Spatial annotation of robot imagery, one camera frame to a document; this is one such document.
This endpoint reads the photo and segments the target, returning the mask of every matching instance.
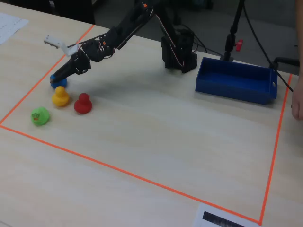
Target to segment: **paper sheet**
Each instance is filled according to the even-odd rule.
[[[27,23],[28,20],[0,13],[0,45]]]
[[[218,219],[223,218],[225,222],[221,220],[211,222],[207,220],[207,218],[205,218],[204,216],[205,212],[217,216]],[[227,213],[223,210],[219,210],[215,207],[211,207],[209,205],[200,203],[198,211],[196,213],[196,219],[194,221],[193,227],[222,227],[222,226],[259,227],[259,225],[256,223],[250,222],[246,219]]]

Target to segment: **red clip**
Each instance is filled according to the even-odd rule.
[[[243,44],[243,39],[239,39],[239,41],[236,42],[236,44],[235,44],[236,51],[239,52],[241,50],[242,44]]]

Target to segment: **yellow rubber duck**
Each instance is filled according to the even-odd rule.
[[[64,87],[57,87],[53,95],[53,103],[56,106],[66,106],[70,100],[69,94],[65,91]]]

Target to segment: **blue rubber duck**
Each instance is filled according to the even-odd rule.
[[[67,79],[63,79],[58,83],[51,83],[51,86],[53,89],[56,89],[57,87],[67,87]]]

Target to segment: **green rubber duck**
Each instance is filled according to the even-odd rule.
[[[35,125],[44,125],[50,119],[50,114],[45,107],[39,107],[32,111],[31,119]]]

